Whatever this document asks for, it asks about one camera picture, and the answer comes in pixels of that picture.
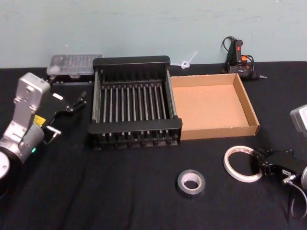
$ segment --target open cardboard tray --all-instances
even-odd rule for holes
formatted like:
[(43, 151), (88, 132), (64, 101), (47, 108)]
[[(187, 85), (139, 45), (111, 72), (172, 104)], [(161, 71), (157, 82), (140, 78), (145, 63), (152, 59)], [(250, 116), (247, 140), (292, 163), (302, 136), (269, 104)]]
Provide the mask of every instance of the open cardboard tray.
[(181, 140), (253, 136), (260, 125), (238, 74), (171, 77)]

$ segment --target clear plastic container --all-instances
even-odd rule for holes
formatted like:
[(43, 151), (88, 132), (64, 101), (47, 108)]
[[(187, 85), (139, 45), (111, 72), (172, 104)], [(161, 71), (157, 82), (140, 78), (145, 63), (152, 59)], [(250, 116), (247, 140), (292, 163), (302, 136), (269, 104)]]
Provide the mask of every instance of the clear plastic container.
[(80, 75), (92, 75), (93, 60), (102, 58), (101, 54), (76, 54), (52, 56), (47, 74), (50, 76), (69, 75), (71, 78), (79, 78)]

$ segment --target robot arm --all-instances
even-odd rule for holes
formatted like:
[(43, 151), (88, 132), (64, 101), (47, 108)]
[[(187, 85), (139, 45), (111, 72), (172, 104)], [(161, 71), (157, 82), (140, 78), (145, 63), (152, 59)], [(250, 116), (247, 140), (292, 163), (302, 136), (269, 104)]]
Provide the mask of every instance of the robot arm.
[(13, 119), (0, 139), (0, 196), (6, 193), (21, 165), (44, 139), (45, 132), (54, 133), (51, 140), (61, 134), (50, 126), (52, 122), (84, 108), (85, 95), (83, 92), (71, 105), (58, 94), (50, 95), (50, 85), (32, 73), (18, 80)]
[[(296, 130), (307, 137), (307, 105), (301, 106), (290, 113)], [(302, 219), (307, 215), (307, 196), (296, 184), (307, 190), (307, 162), (294, 158), (292, 150), (273, 151), (258, 149), (252, 152), (265, 176), (282, 175), (283, 184), (295, 187), (305, 199), (306, 210), (302, 217), (295, 218), (293, 214), (294, 200), (291, 203), (291, 213), (295, 219)]]

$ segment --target black table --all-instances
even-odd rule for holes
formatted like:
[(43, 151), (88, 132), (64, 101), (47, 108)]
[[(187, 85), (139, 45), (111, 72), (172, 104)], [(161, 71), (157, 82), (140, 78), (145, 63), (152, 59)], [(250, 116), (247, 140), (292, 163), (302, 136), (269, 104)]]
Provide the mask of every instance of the black table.
[[(171, 75), (214, 74), (222, 65), (172, 68)], [(293, 149), (307, 160), (306, 139), (296, 132), (290, 111), (307, 103), (306, 62), (256, 63), (266, 80), (244, 82), (261, 128), (255, 137), (182, 141), (180, 146), (91, 151), (86, 129), (92, 85), (52, 88), (73, 102), (86, 89), (88, 106), (72, 119), (61, 119), (60, 138), (40, 145), (23, 167), (12, 195), (0, 200), (3, 229), (306, 229), (307, 219), (288, 214), (290, 189), (278, 178), (251, 184), (224, 169), (225, 151), (235, 145)], [(12, 119), (17, 80), (26, 72), (46, 77), (45, 68), (0, 69), (0, 133)], [(250, 158), (230, 159), (242, 173), (252, 173)], [(205, 195), (195, 201), (176, 191), (185, 169), (201, 172)], [(296, 204), (297, 214), (304, 210)]]

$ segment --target black dish rack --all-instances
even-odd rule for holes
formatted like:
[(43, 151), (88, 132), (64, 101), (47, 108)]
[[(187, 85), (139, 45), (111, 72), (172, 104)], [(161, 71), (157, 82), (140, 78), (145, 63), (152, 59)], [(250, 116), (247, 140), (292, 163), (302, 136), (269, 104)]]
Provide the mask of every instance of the black dish rack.
[(94, 149), (178, 145), (182, 120), (176, 114), (170, 58), (96, 58), (92, 121)]

